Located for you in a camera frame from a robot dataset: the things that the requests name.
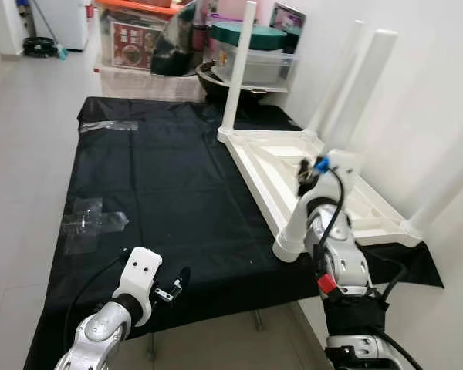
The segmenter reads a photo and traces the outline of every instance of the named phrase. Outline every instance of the green lid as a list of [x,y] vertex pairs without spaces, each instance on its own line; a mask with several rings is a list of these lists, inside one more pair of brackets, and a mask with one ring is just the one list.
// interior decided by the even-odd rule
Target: green lid
[[[216,22],[211,37],[227,44],[238,46],[241,22]],[[278,50],[285,46],[286,32],[265,25],[255,25],[249,48],[252,50]]]

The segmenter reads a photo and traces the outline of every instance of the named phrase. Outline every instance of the clear tape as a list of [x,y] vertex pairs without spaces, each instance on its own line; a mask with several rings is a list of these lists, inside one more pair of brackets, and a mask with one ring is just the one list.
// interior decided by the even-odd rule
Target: clear tape
[[94,131],[99,129],[109,129],[109,130],[139,130],[139,123],[137,121],[99,121],[99,122],[89,122],[81,123],[80,132],[87,133],[88,131]]
[[123,231],[129,223],[124,212],[102,213],[102,198],[77,198],[73,213],[64,214],[60,225],[61,235],[66,235],[65,254],[94,252],[100,234]]

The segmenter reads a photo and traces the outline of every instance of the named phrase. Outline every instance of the orange lid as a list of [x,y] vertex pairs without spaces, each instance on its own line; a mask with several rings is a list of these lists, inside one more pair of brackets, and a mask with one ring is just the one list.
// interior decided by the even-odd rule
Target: orange lid
[[162,6],[148,5],[140,2],[129,2],[127,0],[96,0],[96,2],[104,5],[115,5],[122,8],[142,10],[144,12],[159,13],[165,15],[175,15],[180,9],[183,8],[182,5],[172,4],[170,8],[164,8]]

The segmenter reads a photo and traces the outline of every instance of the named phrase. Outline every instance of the blue connector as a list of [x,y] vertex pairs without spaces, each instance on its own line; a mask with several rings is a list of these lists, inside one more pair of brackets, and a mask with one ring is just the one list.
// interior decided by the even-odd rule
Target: blue connector
[[318,170],[320,173],[326,173],[330,168],[330,159],[325,156],[318,164],[314,166],[314,170]]

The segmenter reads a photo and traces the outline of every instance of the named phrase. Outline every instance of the black cloth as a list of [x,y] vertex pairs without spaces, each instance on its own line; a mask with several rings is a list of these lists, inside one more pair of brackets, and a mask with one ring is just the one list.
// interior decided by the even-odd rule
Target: black cloth
[[[139,121],[138,130],[97,129],[79,135],[64,214],[72,212],[76,198],[101,197],[103,212],[121,210],[130,222],[123,232],[101,234],[97,249],[85,254],[66,255],[65,238],[59,236],[26,369],[54,368],[63,353],[69,303],[124,247],[145,246],[162,256],[157,275],[162,288],[183,267],[191,269],[188,289],[175,305],[160,304],[131,337],[318,295],[306,254],[292,264],[272,254],[274,238],[228,150],[216,139],[223,108],[95,97],[85,101],[79,123],[130,119]],[[242,107],[235,127],[298,130],[276,106]],[[424,244],[415,249],[395,244],[381,253],[384,248],[404,259],[410,281],[442,286]],[[369,263],[376,282],[393,277],[380,261],[369,257]],[[122,264],[113,266],[86,290],[73,310],[69,333],[108,301],[122,270]]]

